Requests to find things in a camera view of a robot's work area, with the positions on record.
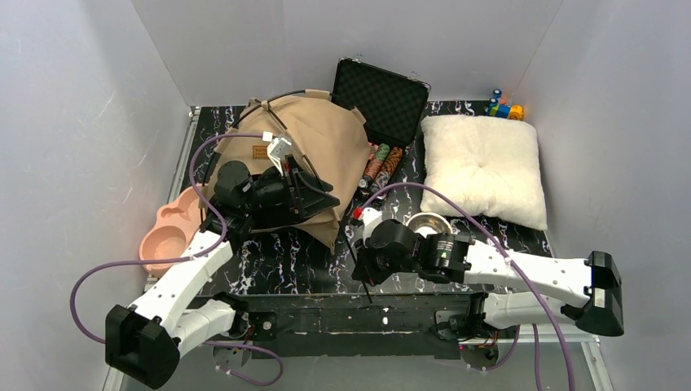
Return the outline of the tan fabric pet tent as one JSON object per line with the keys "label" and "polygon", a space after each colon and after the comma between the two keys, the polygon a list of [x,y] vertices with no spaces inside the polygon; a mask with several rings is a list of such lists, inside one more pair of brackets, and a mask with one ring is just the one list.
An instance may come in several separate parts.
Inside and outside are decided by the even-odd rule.
{"label": "tan fabric pet tent", "polygon": [[371,151],[364,125],[365,118],[358,109],[337,105],[325,90],[251,99],[227,128],[228,138],[214,148],[216,161],[211,164],[213,171],[205,181],[203,193],[213,196],[216,174],[230,160],[245,163],[251,174],[261,174],[272,166],[268,159],[254,156],[253,149],[259,144],[256,134],[268,131],[274,136],[287,136],[293,143],[291,154],[297,163],[332,185],[332,195],[341,202],[295,227],[333,250],[340,221]]}

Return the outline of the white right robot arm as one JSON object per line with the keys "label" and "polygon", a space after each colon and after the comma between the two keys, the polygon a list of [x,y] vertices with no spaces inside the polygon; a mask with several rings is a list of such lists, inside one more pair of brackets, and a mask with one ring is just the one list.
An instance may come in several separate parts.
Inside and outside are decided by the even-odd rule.
{"label": "white right robot arm", "polygon": [[623,281],[609,253],[560,259],[513,251],[450,233],[421,234],[376,218],[355,231],[352,278],[372,286],[396,273],[437,284],[493,284],[513,289],[488,294],[468,320],[502,330],[528,323],[573,324],[598,336],[624,333]]}

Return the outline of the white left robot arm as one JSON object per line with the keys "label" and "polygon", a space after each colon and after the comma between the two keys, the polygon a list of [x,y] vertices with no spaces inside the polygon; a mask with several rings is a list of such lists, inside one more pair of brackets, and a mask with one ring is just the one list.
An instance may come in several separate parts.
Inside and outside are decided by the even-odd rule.
{"label": "white left robot arm", "polygon": [[208,215],[187,244],[186,261],[170,267],[131,305],[108,312],[105,362],[158,389],[197,346],[219,335],[247,343],[257,332],[247,301],[218,293],[195,310],[187,307],[252,230],[296,225],[339,204],[333,185],[291,155],[262,174],[251,174],[238,160],[222,165]]}

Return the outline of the pink double bowl holder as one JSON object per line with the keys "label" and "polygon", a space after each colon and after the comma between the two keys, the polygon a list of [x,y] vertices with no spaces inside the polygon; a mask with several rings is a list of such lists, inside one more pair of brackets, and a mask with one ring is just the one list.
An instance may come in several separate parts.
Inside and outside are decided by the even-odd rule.
{"label": "pink double bowl holder", "polygon": [[141,261],[179,258],[189,247],[201,224],[200,200],[193,187],[161,206],[154,227],[139,246]]}

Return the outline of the black poker chip case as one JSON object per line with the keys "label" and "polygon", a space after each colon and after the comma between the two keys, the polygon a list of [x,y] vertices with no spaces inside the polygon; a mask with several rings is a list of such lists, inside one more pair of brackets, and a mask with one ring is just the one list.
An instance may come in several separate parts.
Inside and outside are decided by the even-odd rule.
{"label": "black poker chip case", "polygon": [[429,92],[429,85],[414,77],[359,59],[338,61],[332,100],[361,112],[368,142],[376,148],[359,180],[362,197],[371,196],[394,180],[418,133]]}

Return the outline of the white fluffy cushion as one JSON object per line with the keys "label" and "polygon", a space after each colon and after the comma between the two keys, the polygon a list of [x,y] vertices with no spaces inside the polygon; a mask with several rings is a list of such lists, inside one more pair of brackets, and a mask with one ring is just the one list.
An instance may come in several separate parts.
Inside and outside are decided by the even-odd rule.
{"label": "white fluffy cushion", "polygon": [[423,212],[498,217],[537,231],[548,227],[536,129],[491,116],[427,116]]}

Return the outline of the colourful toy train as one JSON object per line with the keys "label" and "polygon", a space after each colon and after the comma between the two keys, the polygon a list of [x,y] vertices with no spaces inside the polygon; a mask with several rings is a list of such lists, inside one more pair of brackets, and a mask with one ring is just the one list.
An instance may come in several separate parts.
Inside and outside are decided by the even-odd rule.
{"label": "colourful toy train", "polygon": [[492,97],[489,100],[486,108],[486,115],[498,118],[504,118],[514,121],[522,121],[524,119],[524,110],[520,105],[508,105],[507,99],[500,89],[492,91]]}

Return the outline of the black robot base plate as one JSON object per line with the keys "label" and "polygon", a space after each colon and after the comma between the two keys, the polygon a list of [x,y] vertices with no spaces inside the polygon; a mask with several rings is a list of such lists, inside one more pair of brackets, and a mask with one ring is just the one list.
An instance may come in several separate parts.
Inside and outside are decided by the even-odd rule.
{"label": "black robot base plate", "polygon": [[287,357],[327,355],[456,357],[454,332],[461,338],[479,328],[461,320],[453,329],[440,324],[457,315],[464,318],[480,308],[479,293],[404,293],[234,295],[215,294],[240,312],[240,335],[251,328],[255,345]]}

